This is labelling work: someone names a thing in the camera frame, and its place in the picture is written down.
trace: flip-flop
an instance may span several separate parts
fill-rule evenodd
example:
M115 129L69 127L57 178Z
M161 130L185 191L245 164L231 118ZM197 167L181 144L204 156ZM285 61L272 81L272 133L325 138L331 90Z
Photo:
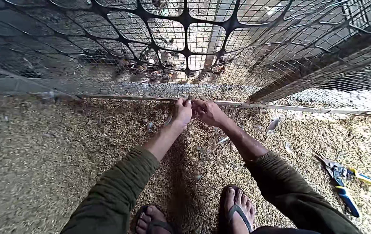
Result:
M148 206L149 205L141 206L141 208L139 208L139 210L136 212L135 218L133 219L134 225L133 225L132 233L136 233L136 225L138 224L138 220L141 217L141 213L142 212L145 213L146 209L148 209ZM149 223L148 228L146 229L146 234L153 234L152 230L157 226L162 227L163 229L167 230L171 234L175 234L173 228L171 227L169 223L163 222L161 220L156 220L156 219L152 220Z
M224 202L226 201L227 191L229 190L230 187L235 190L236 194L239 189L243 191L243 189L239 188L238 186L234 184L229 184L223 188L222 195L220 196L219 224L217 226L217 231L219 234L229 233L230 222L232 221L233 214L237 212L240 215L240 217L243 219L243 221L245 222L246 227L249 230L249 233L251 233L252 226L247 220L245 213L238 205L234 204L229 210L226 210L224 208Z

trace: blue handle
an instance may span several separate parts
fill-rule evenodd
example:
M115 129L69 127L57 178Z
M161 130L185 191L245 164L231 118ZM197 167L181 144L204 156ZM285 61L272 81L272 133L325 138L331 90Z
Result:
M359 210L356 204L354 203L353 199L350 198L347 188L343 186L336 186L336 188L338 189L340 198L344 201L344 203L349 208L351 215L358 218L360 216Z

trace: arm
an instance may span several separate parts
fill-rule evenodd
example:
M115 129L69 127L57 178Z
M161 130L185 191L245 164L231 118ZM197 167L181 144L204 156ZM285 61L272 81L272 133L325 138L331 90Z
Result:
M213 102L193 100L201 120L220 127L235 144L263 197L300 229L326 233L360 233L289 164L245 133Z
M175 103L170 124L103 173L61 233L126 233L136 199L190 121L191 104L184 101L181 98Z

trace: olive green shirt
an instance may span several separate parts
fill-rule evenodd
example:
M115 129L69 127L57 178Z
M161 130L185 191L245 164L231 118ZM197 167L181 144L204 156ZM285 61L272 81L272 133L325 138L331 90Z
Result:
M61 233L126 233L136 199L158 166L152 153L141 146L134 148L101 176ZM246 166L263 197L298 228L322 234L360 233L277 154L269 152Z

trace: person's left hand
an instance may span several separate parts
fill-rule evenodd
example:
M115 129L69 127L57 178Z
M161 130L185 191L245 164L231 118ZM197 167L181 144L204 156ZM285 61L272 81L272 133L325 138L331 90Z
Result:
M182 97L175 102L172 123L186 129L188 122L191 120L192 113L191 100L186 100Z

